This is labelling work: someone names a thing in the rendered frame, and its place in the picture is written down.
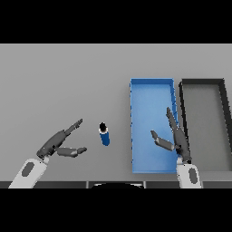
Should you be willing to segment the dark grey bin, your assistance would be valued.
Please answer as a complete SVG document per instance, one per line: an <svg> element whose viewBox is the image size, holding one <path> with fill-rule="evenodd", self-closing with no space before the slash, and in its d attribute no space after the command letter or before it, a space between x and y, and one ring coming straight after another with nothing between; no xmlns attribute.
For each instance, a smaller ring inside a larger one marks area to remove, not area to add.
<svg viewBox="0 0 232 232"><path fill-rule="evenodd" d="M182 79L180 108L192 162L200 171L232 171L232 118L224 79Z"/></svg>

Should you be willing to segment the blue bin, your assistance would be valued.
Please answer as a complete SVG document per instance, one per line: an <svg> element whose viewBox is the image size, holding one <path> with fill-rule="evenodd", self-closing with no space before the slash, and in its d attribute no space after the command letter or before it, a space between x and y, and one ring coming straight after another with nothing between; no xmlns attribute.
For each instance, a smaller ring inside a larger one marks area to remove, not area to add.
<svg viewBox="0 0 232 232"><path fill-rule="evenodd" d="M170 108L178 122L176 93L172 78L130 79L130 139L133 173L175 173L177 153L154 143L151 130L174 142L166 116Z"/></svg>

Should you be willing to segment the right dark grey robot hand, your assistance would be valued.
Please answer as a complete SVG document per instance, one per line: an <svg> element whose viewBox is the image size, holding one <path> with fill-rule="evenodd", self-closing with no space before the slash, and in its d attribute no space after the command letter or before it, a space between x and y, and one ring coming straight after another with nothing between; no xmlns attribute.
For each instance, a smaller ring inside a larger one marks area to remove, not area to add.
<svg viewBox="0 0 232 232"><path fill-rule="evenodd" d="M168 140L164 140L163 138L158 136L156 131L152 130L150 133L151 133L152 138L154 139L154 143L157 146L162 147L163 149L166 149L169 151L175 150L177 154L180 155L184 163L190 164L192 158L190 156L189 143L185 136L185 133L180 128L180 126L176 123L170 108L167 108L166 116L169 120L169 126L173 134L174 142L171 143Z"/></svg>

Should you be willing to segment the left dark grey robot hand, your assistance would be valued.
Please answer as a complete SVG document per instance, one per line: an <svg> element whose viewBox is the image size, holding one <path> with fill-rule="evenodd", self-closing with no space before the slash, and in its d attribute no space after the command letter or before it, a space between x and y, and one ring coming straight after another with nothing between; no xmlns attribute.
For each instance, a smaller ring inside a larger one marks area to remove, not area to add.
<svg viewBox="0 0 232 232"><path fill-rule="evenodd" d="M82 120L78 120L71 125L67 130L60 130L56 132L37 152L36 155L42 161L45 161L54 153L59 156L75 158L84 153L87 149L85 147L79 149L62 148L62 144L72 132L80 127Z"/></svg>

